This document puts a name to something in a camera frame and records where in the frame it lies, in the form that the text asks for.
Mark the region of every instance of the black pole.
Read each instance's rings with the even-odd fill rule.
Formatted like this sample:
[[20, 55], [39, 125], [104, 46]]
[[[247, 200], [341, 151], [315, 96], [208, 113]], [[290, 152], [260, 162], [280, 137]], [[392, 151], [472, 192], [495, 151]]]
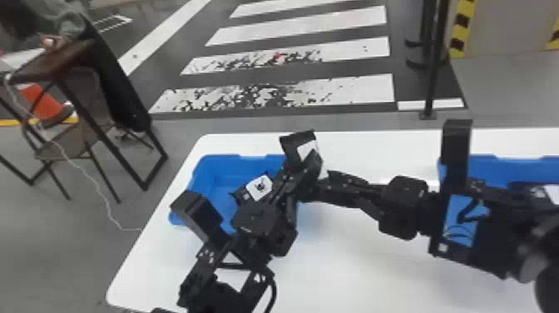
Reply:
[[444, 49], [444, 34], [447, 29], [448, 7], [450, 0], [441, 0], [438, 7], [437, 18], [437, 36], [435, 37], [434, 51], [431, 58], [431, 67], [429, 73], [429, 85], [427, 88], [427, 96], [425, 98], [425, 109], [420, 113], [421, 119], [434, 119], [433, 115], [433, 99], [435, 98], [435, 89], [437, 88], [438, 67], [440, 65], [441, 55]]
[[423, 0], [423, 5], [422, 5], [422, 9], [421, 9], [421, 24], [419, 25], [419, 37], [418, 40], [414, 40], [414, 36], [415, 33], [410, 37], [407, 38], [404, 43], [406, 45], [406, 47], [421, 47], [425, 44], [428, 44], [428, 42], [425, 42], [425, 23], [428, 20], [428, 6], [430, 5], [430, 3], [433, 2], [433, 0]]
[[433, 43], [433, 26], [435, 25], [437, 0], [425, 0], [423, 10], [425, 11], [425, 20], [422, 21], [421, 41], [423, 42], [423, 57], [428, 60], [431, 56], [431, 44]]

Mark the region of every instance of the black robotic arm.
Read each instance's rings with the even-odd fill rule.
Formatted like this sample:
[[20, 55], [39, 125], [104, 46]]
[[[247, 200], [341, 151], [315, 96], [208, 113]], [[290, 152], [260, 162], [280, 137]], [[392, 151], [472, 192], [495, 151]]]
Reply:
[[[277, 296], [273, 256], [285, 256], [298, 232], [297, 203], [320, 201], [360, 209], [378, 221], [387, 235], [409, 241], [418, 234], [430, 238], [428, 252], [435, 257], [521, 283], [536, 281], [536, 297], [544, 313], [559, 312], [559, 206], [535, 196], [537, 184], [516, 189], [486, 186], [468, 177], [472, 122], [449, 120], [443, 128], [440, 162], [446, 175], [439, 192], [425, 181], [396, 176], [388, 185], [327, 171], [312, 131], [280, 138], [286, 160], [278, 173], [263, 174], [231, 195], [239, 205], [230, 221], [234, 235], [221, 228], [222, 218], [202, 195], [183, 193], [171, 206], [204, 242], [197, 262], [181, 284], [178, 305], [191, 313], [249, 313], [267, 288], [272, 290], [270, 312]], [[458, 224], [476, 222], [475, 234], [452, 234], [445, 226], [451, 196], [472, 200], [458, 214]], [[470, 216], [483, 204], [488, 213]], [[456, 236], [472, 241], [465, 246]], [[240, 263], [224, 262], [233, 254]], [[240, 291], [218, 281], [217, 269], [248, 271]]]

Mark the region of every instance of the black cable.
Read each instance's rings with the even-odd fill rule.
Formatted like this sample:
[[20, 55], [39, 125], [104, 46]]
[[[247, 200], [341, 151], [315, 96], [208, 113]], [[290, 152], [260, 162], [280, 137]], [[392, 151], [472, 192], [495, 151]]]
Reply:
[[464, 235], [464, 234], [445, 234], [444, 235], [445, 238], [447, 239], [453, 239], [453, 238], [468, 238], [470, 241], [473, 241], [473, 238], [471, 238], [468, 235]]
[[219, 264], [217, 268], [224, 269], [224, 270], [239, 270], [239, 271], [247, 271], [250, 269], [244, 264], [226, 263], [226, 262]]
[[275, 304], [275, 299], [278, 297], [278, 286], [275, 285], [275, 281], [273, 278], [270, 278], [269, 286], [272, 288], [272, 296], [270, 297], [270, 302], [268, 302], [264, 313], [270, 313], [272, 311], [272, 307], [274, 307]]
[[452, 229], [455, 229], [455, 228], [461, 229], [461, 230], [467, 232], [468, 235], [470, 235], [470, 236], [473, 237], [473, 232], [470, 231], [469, 229], [467, 229], [464, 225], [452, 225], [452, 226], [449, 226], [447, 229], [444, 230], [444, 233], [446, 234], [446, 233], [448, 233], [449, 231], [451, 231]]

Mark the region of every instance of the black chair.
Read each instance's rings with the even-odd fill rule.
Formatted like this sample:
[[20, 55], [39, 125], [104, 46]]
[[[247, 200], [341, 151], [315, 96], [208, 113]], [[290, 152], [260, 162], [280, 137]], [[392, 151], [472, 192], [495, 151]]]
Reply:
[[[101, 89], [99, 76], [95, 71], [86, 67], [75, 67], [66, 75], [64, 83], [72, 89], [83, 109], [87, 110], [89, 115], [103, 132], [106, 133], [115, 126], [114, 121], [111, 119], [109, 108], [106, 104], [105, 95]], [[43, 89], [42, 94], [40, 94], [32, 104], [31, 112], [35, 110], [35, 107], [40, 102], [44, 93], [48, 91], [51, 86], [52, 84], [49, 84]], [[101, 164], [93, 153], [92, 145], [94, 145], [99, 138], [96, 132], [86, 122], [80, 119], [78, 123], [73, 124], [64, 129], [62, 132], [56, 134], [56, 136], [50, 141], [37, 144], [29, 136], [29, 131], [32, 127], [30, 123], [31, 118], [32, 116], [28, 115], [27, 118], [23, 120], [22, 134], [31, 148], [35, 151], [35, 158], [42, 161], [43, 164], [47, 166], [49, 173], [52, 172], [51, 165], [55, 161], [91, 159], [99, 171], [99, 174], [103, 178], [103, 181], [106, 183], [106, 186], [109, 188], [109, 191], [111, 191], [111, 194], [114, 196], [116, 202], [121, 203], [121, 199], [116, 194], [115, 189], [106, 177]], [[129, 136], [134, 137], [146, 147], [153, 149], [153, 147], [143, 139], [129, 131], [126, 132]], [[54, 173], [52, 173], [52, 178], [57, 183], [62, 194], [70, 200], [69, 195], [59, 180], [54, 176]]]

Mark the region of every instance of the blue plastic tray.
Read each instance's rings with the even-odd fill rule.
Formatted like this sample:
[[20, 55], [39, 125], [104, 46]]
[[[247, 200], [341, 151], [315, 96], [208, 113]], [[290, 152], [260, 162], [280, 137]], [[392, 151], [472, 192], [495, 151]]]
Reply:
[[[438, 164], [439, 180], [446, 176], [446, 167]], [[498, 158], [493, 155], [472, 155], [468, 163], [468, 176], [483, 179], [488, 186], [506, 188], [515, 181], [559, 183], [559, 157], [545, 156], [539, 159]], [[458, 213], [466, 207], [472, 198], [468, 196], [451, 196], [448, 203], [448, 214], [445, 227], [458, 224]], [[480, 216], [487, 213], [485, 206], [477, 206], [469, 216]], [[472, 235], [476, 233], [477, 223], [463, 223], [461, 228], [454, 227], [453, 234]], [[468, 238], [455, 238], [454, 241], [471, 246]]]
[[[198, 192], [210, 200], [223, 216], [223, 230], [234, 233], [230, 220], [237, 211], [237, 204], [230, 193], [265, 172], [274, 176], [284, 160], [284, 155], [207, 155], [198, 161], [186, 189]], [[173, 225], [184, 225], [173, 212], [169, 214], [169, 221]]]

